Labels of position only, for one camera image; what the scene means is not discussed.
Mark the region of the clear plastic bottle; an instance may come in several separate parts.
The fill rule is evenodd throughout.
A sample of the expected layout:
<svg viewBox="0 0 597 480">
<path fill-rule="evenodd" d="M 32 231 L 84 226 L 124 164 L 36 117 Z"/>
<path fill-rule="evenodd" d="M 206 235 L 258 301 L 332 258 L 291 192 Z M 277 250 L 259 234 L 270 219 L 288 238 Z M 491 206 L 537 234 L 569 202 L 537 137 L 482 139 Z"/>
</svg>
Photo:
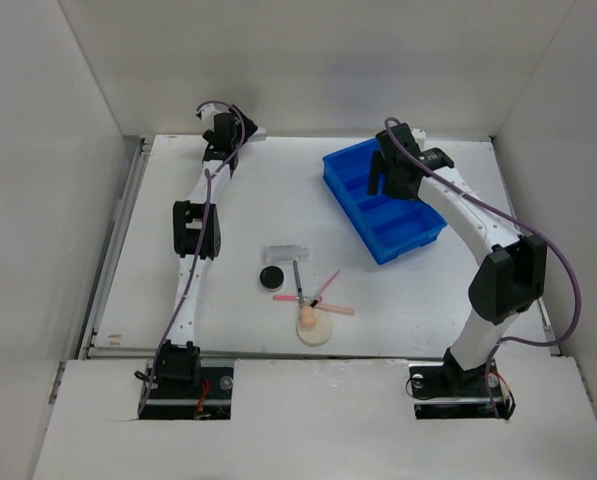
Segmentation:
<svg viewBox="0 0 597 480">
<path fill-rule="evenodd" d="M 263 248 L 262 256 L 266 264 L 306 262 L 310 259 L 310 249 L 300 245 L 271 245 Z"/>
</svg>

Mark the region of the grey eyeliner pencil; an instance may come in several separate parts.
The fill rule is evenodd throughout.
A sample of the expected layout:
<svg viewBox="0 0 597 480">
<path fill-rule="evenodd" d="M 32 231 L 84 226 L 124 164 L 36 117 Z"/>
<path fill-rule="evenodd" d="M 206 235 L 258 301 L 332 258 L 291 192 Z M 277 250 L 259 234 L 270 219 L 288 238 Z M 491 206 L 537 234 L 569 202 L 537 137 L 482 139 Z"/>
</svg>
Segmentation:
<svg viewBox="0 0 597 480">
<path fill-rule="evenodd" d="M 293 260 L 292 267 L 293 267 L 294 280 L 295 280 L 296 289 L 297 289 L 298 304 L 299 304 L 300 308 L 302 308 L 305 305 L 305 297 L 304 297 L 302 281 L 301 281 L 301 277 L 300 277 L 299 261 Z"/>
</svg>

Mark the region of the black round compact jar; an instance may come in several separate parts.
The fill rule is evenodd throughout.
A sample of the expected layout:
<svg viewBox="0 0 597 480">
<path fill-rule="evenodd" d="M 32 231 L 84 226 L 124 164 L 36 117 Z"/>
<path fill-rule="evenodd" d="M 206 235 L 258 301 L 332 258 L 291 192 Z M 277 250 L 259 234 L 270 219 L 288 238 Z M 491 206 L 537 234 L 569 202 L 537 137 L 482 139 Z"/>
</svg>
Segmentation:
<svg viewBox="0 0 597 480">
<path fill-rule="evenodd" d="M 277 292 L 284 285 L 285 275 L 283 270 L 276 265 L 268 265 L 261 269 L 258 275 L 259 283 L 267 292 Z"/>
</svg>

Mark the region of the peach concealer stick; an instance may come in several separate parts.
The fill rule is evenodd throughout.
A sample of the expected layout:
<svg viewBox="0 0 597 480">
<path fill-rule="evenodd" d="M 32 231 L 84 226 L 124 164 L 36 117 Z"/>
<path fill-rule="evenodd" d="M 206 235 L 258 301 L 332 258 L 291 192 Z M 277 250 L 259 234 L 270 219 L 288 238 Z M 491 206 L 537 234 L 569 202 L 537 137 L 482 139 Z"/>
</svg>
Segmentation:
<svg viewBox="0 0 597 480">
<path fill-rule="evenodd" d="M 329 305 L 329 304 L 323 304 L 323 303 L 316 304 L 314 306 L 314 309 L 322 310 L 322 311 L 329 312 L 329 313 L 344 315 L 344 316 L 354 316 L 356 313 L 356 311 L 353 308 L 347 308 L 347 307 L 341 307 L 341 306 L 335 306 L 335 305 Z"/>
</svg>

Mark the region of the beige makeup sponge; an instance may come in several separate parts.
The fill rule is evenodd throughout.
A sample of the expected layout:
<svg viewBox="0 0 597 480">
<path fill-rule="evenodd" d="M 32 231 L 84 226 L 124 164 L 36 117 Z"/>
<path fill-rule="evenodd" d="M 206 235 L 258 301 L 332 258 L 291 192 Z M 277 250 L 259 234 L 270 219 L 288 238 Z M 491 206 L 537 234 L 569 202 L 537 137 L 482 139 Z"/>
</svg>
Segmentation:
<svg viewBox="0 0 597 480">
<path fill-rule="evenodd" d="M 317 318 L 314 314 L 314 309 L 305 305 L 301 308 L 299 326 L 303 330 L 312 330 L 317 325 Z"/>
</svg>

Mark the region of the beige round powder puff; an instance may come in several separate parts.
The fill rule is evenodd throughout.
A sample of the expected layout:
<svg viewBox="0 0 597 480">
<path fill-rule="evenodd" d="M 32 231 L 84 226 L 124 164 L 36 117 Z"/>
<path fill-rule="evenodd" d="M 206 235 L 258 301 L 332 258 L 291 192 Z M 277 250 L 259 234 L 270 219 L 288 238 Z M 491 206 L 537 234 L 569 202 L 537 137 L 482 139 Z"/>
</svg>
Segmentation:
<svg viewBox="0 0 597 480">
<path fill-rule="evenodd" d="M 322 310 L 314 311 L 315 325 L 305 328 L 298 321 L 296 325 L 299 339 L 307 346 L 318 347 L 329 341 L 333 334 L 333 321 L 328 312 Z"/>
</svg>

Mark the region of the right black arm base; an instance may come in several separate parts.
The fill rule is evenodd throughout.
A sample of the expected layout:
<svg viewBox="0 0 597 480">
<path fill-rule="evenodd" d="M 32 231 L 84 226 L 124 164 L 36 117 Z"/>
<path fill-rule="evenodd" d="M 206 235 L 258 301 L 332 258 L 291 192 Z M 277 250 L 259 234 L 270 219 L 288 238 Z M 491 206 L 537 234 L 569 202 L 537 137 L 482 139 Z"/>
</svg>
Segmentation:
<svg viewBox="0 0 597 480">
<path fill-rule="evenodd" d="M 516 410 L 514 394 L 494 367 L 488 375 L 480 367 L 460 376 L 443 362 L 418 362 L 409 366 L 405 389 L 417 420 L 510 420 Z"/>
</svg>

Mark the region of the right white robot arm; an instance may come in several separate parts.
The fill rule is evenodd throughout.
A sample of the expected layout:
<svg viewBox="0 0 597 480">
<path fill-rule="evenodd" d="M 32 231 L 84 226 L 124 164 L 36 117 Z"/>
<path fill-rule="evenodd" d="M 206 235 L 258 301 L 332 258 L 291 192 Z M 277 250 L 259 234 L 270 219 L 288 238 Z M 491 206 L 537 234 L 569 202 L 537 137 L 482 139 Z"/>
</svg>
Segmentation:
<svg viewBox="0 0 597 480">
<path fill-rule="evenodd" d="M 453 160 L 441 149 L 422 151 L 408 125 L 376 136 L 368 192 L 425 203 L 435 209 L 471 252 L 478 270 L 468 287 L 471 312 L 447 349 L 443 386 L 465 396 L 485 368 L 494 346 L 517 317 L 544 292 L 547 246 L 522 234 L 502 214 L 486 209 Z"/>
</svg>

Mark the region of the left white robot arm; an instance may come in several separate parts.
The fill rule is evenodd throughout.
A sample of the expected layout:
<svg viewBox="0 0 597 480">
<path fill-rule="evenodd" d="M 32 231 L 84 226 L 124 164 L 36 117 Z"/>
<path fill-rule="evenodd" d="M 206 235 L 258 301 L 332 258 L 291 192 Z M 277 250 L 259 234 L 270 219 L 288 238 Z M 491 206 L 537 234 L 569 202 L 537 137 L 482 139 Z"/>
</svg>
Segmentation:
<svg viewBox="0 0 597 480">
<path fill-rule="evenodd" d="M 179 259 L 172 317 L 157 347 L 149 383 L 179 396 L 201 387 L 200 349 L 195 345 L 196 316 L 204 277 L 221 249 L 218 203 L 239 163 L 239 151 L 258 126 L 235 105 L 224 111 L 216 103 L 197 109 L 201 120 L 213 126 L 202 134 L 206 142 L 201 175 L 192 192 L 172 207 L 173 248 Z"/>
</svg>

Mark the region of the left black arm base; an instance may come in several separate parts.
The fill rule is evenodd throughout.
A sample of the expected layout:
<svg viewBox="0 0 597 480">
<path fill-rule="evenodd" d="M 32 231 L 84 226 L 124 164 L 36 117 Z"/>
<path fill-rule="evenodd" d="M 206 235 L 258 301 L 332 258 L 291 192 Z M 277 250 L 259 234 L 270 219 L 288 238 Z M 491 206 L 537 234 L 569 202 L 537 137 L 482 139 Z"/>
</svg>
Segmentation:
<svg viewBox="0 0 597 480">
<path fill-rule="evenodd" d="M 234 387 L 234 361 L 203 359 L 191 380 L 155 380 L 148 399 L 148 376 L 151 366 L 134 372 L 143 383 L 138 400 L 140 420 L 216 421 L 231 418 Z"/>
</svg>

